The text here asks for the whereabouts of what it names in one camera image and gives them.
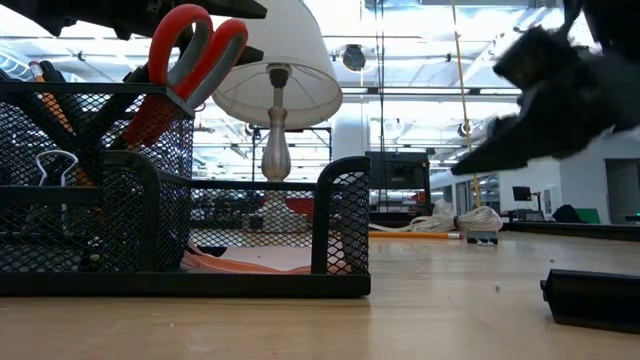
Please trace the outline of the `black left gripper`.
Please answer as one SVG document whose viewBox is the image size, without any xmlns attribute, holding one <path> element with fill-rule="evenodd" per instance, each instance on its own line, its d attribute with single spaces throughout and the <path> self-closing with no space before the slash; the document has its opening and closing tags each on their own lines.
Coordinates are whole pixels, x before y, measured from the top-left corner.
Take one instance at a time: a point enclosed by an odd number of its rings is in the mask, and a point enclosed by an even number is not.
<svg viewBox="0 0 640 360">
<path fill-rule="evenodd" d="M 132 34 L 152 36 L 162 18 L 182 4 L 202 6 L 216 16 L 264 19 L 267 14 L 256 0 L 64 0 L 64 10 L 68 17 L 112 28 L 118 38 L 128 40 Z M 262 50 L 246 46 L 235 66 L 260 62 L 263 57 Z"/>
</svg>

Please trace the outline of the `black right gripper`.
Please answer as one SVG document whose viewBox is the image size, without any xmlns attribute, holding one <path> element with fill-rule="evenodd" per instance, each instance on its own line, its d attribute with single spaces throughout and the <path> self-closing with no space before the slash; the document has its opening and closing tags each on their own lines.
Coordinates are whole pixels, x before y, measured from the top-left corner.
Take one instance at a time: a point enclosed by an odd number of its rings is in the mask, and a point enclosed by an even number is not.
<svg viewBox="0 0 640 360">
<path fill-rule="evenodd" d="M 522 91 L 520 112 L 492 119 L 485 141 L 451 168 L 453 175 L 569 157 L 603 133 L 640 127 L 640 58 L 593 55 L 536 27 L 505 50 L 493 70 Z"/>
</svg>

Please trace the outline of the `red handled scissors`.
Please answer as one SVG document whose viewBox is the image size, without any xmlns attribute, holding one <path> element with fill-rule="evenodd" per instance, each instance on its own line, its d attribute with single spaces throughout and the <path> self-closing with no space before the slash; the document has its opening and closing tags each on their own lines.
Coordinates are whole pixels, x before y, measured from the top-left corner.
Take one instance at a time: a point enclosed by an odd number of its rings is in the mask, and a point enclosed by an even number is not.
<svg viewBox="0 0 640 360">
<path fill-rule="evenodd" d="M 179 5 L 164 16 L 152 36 L 149 81 L 167 86 L 189 108 L 196 109 L 230 73 L 247 40 L 244 22 L 229 19 L 214 27 L 203 7 Z M 166 99 L 148 95 L 120 143 L 128 150 L 150 146 L 175 118 L 173 106 Z"/>
</svg>

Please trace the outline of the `black binder clip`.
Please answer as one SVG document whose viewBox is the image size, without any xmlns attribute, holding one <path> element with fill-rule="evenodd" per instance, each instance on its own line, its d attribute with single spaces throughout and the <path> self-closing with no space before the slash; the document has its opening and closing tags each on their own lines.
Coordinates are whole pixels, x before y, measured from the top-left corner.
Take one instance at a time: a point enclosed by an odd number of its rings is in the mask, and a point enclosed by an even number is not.
<svg viewBox="0 0 640 360">
<path fill-rule="evenodd" d="M 496 231 L 469 230 L 466 232 L 466 242 L 475 245 L 498 245 L 498 235 Z"/>
<path fill-rule="evenodd" d="M 43 165 L 43 159 L 48 157 L 62 157 L 61 165 L 50 163 L 51 170 L 47 170 Z M 39 186 L 61 186 L 66 185 L 67 175 L 78 165 L 79 159 L 73 153 L 64 150 L 49 150 L 39 153 L 35 157 L 35 165 L 40 172 Z"/>
</svg>

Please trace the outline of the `orange pencil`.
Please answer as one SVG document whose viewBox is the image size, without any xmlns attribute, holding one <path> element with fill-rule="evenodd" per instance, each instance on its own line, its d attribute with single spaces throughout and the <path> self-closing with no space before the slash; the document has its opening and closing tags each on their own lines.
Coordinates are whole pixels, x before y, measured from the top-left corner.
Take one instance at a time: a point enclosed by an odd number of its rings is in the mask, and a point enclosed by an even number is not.
<svg viewBox="0 0 640 360">
<path fill-rule="evenodd" d="M 370 238 L 400 238 L 400 239 L 443 239 L 462 240 L 464 235 L 456 232 L 385 232 L 370 231 Z"/>
<path fill-rule="evenodd" d="M 31 61 L 29 63 L 29 67 L 32 73 L 32 76 L 36 82 L 45 83 L 46 79 L 44 77 L 45 70 L 41 66 L 41 64 L 37 61 Z M 74 128 L 70 120 L 64 114 L 63 108 L 56 100 L 55 96 L 51 93 L 43 93 L 42 101 L 46 104 L 47 108 L 52 112 L 52 114 L 58 119 L 58 122 L 61 126 L 72 135 L 75 134 Z M 89 174 L 78 167 L 75 171 L 75 178 L 78 183 L 82 186 L 94 186 L 94 181 L 90 178 Z"/>
</svg>

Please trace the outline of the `black rectangular block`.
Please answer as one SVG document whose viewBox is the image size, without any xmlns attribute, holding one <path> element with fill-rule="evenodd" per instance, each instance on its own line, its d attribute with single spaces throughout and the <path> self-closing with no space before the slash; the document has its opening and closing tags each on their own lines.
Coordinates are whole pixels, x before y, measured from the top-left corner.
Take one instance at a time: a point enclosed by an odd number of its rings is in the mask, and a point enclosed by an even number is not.
<svg viewBox="0 0 640 360">
<path fill-rule="evenodd" d="M 540 288 L 558 324 L 640 334 L 640 276 L 551 269 Z"/>
</svg>

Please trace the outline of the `pink sticky note pad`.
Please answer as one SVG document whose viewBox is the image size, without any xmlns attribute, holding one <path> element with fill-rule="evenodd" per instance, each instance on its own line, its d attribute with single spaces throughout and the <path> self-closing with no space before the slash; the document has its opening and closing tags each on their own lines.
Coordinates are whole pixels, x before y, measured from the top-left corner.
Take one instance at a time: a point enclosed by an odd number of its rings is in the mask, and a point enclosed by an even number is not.
<svg viewBox="0 0 640 360">
<path fill-rule="evenodd" d="M 189 272 L 226 274 L 308 275 L 312 249 L 286 246 L 226 247 L 221 255 L 215 248 L 188 242 L 180 267 Z"/>
</svg>

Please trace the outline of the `black mesh desk organizer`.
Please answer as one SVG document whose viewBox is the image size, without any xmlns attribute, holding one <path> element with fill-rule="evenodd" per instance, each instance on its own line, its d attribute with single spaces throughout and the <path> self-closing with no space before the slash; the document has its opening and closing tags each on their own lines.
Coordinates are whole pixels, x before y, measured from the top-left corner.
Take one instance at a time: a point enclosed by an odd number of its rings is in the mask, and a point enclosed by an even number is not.
<svg viewBox="0 0 640 360">
<path fill-rule="evenodd" d="M 79 160 L 66 185 L 39 186 L 35 157 L 77 156 L 77 135 L 122 84 L 0 83 L 0 296 L 361 297 L 370 292 L 367 157 L 330 163 L 315 183 L 196 180 L 193 111 L 170 89 L 140 95 L 102 137 L 97 162 Z M 51 93 L 75 134 L 42 101 Z M 150 146 L 120 143 L 148 95 L 176 118 Z M 82 186 L 80 167 L 94 181 Z M 285 204 L 313 198 L 310 222 Z M 188 242 L 215 248 L 312 249 L 308 275 L 189 272 Z"/>
</svg>

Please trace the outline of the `silver table lamp white shade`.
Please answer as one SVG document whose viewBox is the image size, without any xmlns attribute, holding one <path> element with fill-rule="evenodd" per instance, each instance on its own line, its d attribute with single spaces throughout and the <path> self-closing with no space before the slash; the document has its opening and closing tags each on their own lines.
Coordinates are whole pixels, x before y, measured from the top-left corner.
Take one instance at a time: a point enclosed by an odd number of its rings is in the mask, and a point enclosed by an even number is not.
<svg viewBox="0 0 640 360">
<path fill-rule="evenodd" d="M 261 171 L 282 182 L 291 170 L 285 132 L 319 124 L 340 108 L 343 93 L 319 25 L 302 0 L 256 0 L 263 19 L 245 21 L 247 45 L 263 59 L 235 67 L 213 93 L 225 113 L 268 129 Z"/>
</svg>

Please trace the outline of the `black equipment case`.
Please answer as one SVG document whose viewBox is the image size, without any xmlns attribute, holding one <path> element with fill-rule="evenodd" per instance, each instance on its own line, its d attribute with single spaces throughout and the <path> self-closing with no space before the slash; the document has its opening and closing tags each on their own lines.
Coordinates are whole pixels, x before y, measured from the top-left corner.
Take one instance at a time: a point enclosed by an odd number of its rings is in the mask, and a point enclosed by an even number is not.
<svg viewBox="0 0 640 360">
<path fill-rule="evenodd" d="M 370 221 L 407 225 L 433 213 L 428 155 L 423 152 L 366 152 L 370 158 Z"/>
</svg>

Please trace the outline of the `black bag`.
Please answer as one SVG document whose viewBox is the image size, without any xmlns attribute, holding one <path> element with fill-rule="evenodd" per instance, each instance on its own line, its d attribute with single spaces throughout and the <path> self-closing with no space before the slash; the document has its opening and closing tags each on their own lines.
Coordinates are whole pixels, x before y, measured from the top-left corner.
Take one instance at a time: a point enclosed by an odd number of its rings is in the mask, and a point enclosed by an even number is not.
<svg viewBox="0 0 640 360">
<path fill-rule="evenodd" d="M 578 223 L 584 224 L 576 209 L 569 204 L 560 206 L 553 214 L 552 218 L 560 223 Z"/>
</svg>

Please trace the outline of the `round ceiling fixture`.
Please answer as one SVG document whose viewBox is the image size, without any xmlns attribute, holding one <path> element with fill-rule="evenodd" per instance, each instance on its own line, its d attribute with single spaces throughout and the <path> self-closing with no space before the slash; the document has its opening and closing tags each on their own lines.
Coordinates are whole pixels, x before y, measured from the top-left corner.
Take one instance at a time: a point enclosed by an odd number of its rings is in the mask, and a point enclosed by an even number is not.
<svg viewBox="0 0 640 360">
<path fill-rule="evenodd" d="M 342 55 L 342 64 L 352 72 L 361 72 L 366 65 L 366 57 L 358 44 L 347 44 Z"/>
</svg>

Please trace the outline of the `red crate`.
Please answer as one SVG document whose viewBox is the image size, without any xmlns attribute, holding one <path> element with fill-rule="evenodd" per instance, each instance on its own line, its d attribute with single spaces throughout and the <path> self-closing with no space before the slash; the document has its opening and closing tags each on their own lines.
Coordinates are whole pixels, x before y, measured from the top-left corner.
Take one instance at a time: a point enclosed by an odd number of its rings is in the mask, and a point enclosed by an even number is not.
<svg viewBox="0 0 640 360">
<path fill-rule="evenodd" d="M 310 222 L 313 221 L 313 214 L 314 214 L 313 198 L 286 198 L 285 204 L 294 213 L 303 215 Z"/>
</svg>

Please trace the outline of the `black aluminium table frame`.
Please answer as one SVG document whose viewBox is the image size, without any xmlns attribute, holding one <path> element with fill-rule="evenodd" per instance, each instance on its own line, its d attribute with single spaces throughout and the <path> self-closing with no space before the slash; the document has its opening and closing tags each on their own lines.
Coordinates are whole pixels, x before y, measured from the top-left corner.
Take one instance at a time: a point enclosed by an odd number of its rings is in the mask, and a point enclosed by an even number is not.
<svg viewBox="0 0 640 360">
<path fill-rule="evenodd" d="M 640 225 L 507 222 L 503 224 L 501 231 L 640 242 Z M 436 232 L 456 232 L 464 235 L 464 231 L 447 230 Z"/>
</svg>

